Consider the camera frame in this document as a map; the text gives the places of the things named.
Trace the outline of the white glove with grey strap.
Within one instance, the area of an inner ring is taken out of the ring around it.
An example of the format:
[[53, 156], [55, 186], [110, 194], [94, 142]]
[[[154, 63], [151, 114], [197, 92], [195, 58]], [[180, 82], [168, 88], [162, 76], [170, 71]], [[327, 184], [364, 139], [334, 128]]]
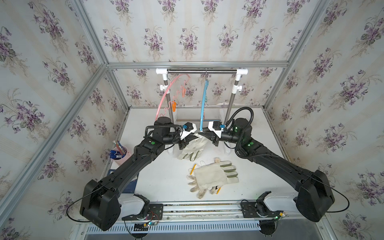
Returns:
[[190, 162], [194, 162], [198, 159], [203, 153], [206, 144], [208, 143], [208, 139], [201, 136], [200, 134], [194, 134], [198, 137], [197, 140], [190, 142], [185, 149], [178, 155], [179, 160], [187, 160]]

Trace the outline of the blue wavy hanger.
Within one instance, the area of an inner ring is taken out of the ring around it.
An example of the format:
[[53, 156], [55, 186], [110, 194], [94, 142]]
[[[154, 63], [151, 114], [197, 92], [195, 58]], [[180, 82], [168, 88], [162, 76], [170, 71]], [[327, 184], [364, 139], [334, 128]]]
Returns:
[[206, 98], [207, 98], [207, 88], [209, 86], [208, 79], [205, 80], [204, 89], [203, 89], [203, 97], [201, 102], [201, 114], [200, 114], [200, 132], [203, 131], [203, 122], [204, 122], [204, 114], [205, 114], [205, 105], [206, 105]]

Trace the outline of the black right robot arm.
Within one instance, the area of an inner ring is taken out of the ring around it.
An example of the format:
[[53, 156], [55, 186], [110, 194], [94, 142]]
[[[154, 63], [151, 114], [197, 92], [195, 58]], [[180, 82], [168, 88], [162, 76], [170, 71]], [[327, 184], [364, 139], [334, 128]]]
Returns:
[[225, 122], [209, 122], [199, 135], [209, 139], [215, 146], [219, 142], [235, 145], [234, 152], [240, 159], [260, 165], [289, 184], [298, 194], [288, 202], [303, 217], [319, 222], [326, 214], [331, 214], [331, 206], [336, 199], [336, 189], [331, 187], [326, 174], [299, 167], [273, 153], [261, 142], [252, 137], [254, 111], [241, 107]]

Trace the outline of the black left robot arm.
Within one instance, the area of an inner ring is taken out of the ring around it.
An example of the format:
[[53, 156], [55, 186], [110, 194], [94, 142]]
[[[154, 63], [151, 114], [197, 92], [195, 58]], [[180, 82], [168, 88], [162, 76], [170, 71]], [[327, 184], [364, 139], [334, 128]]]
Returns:
[[110, 229], [121, 213], [119, 197], [131, 180], [164, 152], [167, 145], [184, 149], [197, 139], [196, 131], [195, 124], [176, 125], [168, 117], [160, 117], [147, 126], [144, 139], [121, 166], [100, 181], [90, 180], [85, 185], [83, 196], [78, 200], [80, 215], [84, 217], [81, 222], [92, 223], [103, 231]]

